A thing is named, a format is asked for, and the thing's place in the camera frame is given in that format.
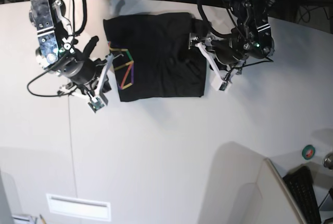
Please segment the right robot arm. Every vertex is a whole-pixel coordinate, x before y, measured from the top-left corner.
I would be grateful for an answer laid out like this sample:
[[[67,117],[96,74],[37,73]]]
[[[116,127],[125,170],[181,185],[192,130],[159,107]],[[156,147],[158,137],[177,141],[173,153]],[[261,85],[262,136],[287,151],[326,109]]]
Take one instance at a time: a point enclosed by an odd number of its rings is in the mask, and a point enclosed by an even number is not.
[[[30,0],[29,18],[35,26],[39,47],[36,59],[44,73],[56,73],[66,77],[70,84],[57,92],[58,97],[73,94],[77,89],[90,98],[98,92],[107,93],[111,90],[107,76],[107,60],[90,58],[99,42],[93,36],[83,50],[79,50],[79,37],[85,30],[88,13],[87,1],[82,0],[83,19],[79,28],[75,19],[66,16],[63,0]]]

